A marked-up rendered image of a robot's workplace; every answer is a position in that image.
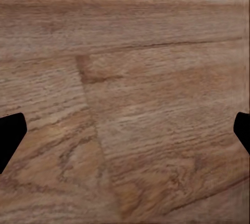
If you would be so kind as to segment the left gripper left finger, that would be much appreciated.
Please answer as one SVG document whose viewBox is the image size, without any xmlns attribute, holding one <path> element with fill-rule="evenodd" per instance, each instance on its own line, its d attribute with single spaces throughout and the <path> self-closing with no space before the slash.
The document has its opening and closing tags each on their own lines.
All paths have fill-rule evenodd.
<svg viewBox="0 0 250 224">
<path fill-rule="evenodd" d="M 0 118 L 0 175 L 27 132 L 23 113 Z"/>
</svg>

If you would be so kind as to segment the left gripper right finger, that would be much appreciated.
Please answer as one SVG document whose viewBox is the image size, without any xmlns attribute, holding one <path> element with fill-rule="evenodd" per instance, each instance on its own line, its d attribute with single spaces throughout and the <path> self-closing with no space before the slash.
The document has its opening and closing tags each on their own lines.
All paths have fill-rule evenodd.
<svg viewBox="0 0 250 224">
<path fill-rule="evenodd" d="M 250 114 L 238 113 L 233 130 L 250 154 Z"/>
</svg>

